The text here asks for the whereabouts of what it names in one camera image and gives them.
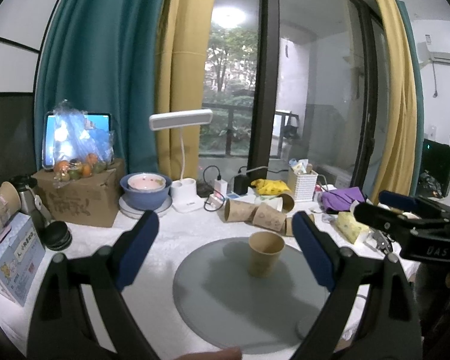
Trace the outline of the operator thumb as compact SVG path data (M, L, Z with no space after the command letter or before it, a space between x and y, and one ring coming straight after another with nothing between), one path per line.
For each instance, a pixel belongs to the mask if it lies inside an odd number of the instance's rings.
M238 347L221 349L214 352L188 353L176 360L241 360L242 352Z

